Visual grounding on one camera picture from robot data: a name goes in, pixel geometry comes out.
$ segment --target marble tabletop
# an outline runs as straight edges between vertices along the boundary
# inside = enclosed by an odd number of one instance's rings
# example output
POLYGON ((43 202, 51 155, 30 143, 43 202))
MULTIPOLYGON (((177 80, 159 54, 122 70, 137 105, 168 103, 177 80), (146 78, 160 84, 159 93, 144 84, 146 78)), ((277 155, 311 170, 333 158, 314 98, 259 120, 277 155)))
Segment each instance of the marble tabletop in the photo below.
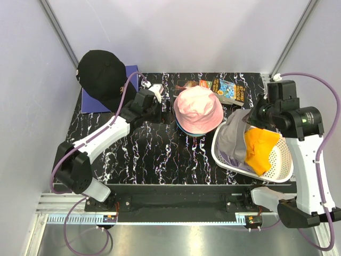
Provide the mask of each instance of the marble tabletop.
MULTIPOLYGON (((244 108, 250 108, 256 96, 264 92, 259 73, 147 73, 153 84, 165 87, 165 99, 173 95, 178 80, 212 81, 214 77, 243 85, 244 108)), ((113 113, 82 114, 79 97, 66 140, 77 141, 105 124, 113 113)), ((224 105, 224 120, 238 107, 224 105)), ((116 184, 256 184, 260 180, 236 174, 217 166, 211 156, 214 132, 199 138, 183 133, 175 121, 171 124, 151 124, 142 127, 111 145, 93 163, 98 180, 116 184)))

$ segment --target metal floor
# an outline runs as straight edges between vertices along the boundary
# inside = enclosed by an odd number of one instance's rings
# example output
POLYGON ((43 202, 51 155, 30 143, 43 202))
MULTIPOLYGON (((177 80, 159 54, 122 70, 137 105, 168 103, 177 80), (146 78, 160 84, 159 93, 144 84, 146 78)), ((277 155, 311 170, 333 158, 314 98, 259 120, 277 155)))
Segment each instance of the metal floor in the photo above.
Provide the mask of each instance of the metal floor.
MULTIPOLYGON (((270 226, 274 222, 274 216, 264 216, 264 226, 270 226)), ((89 228, 91 228, 89 225, 68 225, 69 241, 89 228)), ((315 242, 317 241, 313 229, 306 232, 315 242)), ((110 229, 110 233, 113 238, 113 248, 110 250, 109 242, 108 248, 102 255, 322 255, 310 246, 296 229, 287 229, 282 224, 271 230, 252 233, 228 230, 228 227, 117 225, 110 229)), ((101 249, 105 240, 104 233, 92 230, 74 240, 71 246, 81 253, 92 254, 101 249)), ((65 246, 62 225, 46 226, 38 255, 74 255, 65 246)))

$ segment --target orange cloth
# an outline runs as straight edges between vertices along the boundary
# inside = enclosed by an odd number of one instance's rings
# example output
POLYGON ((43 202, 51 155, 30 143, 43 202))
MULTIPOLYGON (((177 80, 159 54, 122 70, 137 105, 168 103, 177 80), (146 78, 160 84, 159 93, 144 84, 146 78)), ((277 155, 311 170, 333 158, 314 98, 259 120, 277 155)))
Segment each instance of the orange cloth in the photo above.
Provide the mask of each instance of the orange cloth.
POLYGON ((269 163, 270 152, 280 140, 280 134, 252 128, 244 136, 246 144, 245 163, 251 166, 258 176, 262 176, 271 169, 269 163))

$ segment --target gray garment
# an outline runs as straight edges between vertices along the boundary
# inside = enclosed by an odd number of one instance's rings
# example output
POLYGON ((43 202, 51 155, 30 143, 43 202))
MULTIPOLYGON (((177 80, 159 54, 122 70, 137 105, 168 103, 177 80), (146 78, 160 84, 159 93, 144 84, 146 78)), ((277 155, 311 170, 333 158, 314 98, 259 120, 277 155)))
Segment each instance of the gray garment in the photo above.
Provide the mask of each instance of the gray garment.
POLYGON ((250 109, 237 109, 229 116, 217 135, 218 150, 242 163, 246 157, 244 133, 248 126, 242 119, 249 112, 250 109))

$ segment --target white laundry basket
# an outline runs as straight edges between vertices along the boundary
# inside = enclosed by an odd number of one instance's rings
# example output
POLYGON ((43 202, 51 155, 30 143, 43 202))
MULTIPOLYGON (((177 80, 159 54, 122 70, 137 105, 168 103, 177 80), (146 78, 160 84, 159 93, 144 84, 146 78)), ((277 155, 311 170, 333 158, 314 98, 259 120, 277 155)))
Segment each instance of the white laundry basket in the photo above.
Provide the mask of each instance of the white laundry basket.
POLYGON ((276 182, 276 183, 282 183, 291 178, 293 175, 293 160, 291 159, 291 154, 289 151, 289 148, 286 144, 285 138, 281 137, 281 139, 277 142, 277 144, 272 149, 270 156, 269 156, 269 162, 271 164, 271 169, 264 173, 262 176, 258 176, 256 173, 249 172, 242 170, 241 168, 238 168, 236 166, 233 166, 229 164, 220 154, 218 147, 216 145, 216 137, 220 130, 220 128, 225 124, 226 122, 222 123, 218 126, 212 143, 212 156, 214 161, 217 163, 218 166, 221 168, 231 170, 233 172, 237 172, 255 179, 260 179, 264 181, 269 182, 276 182))

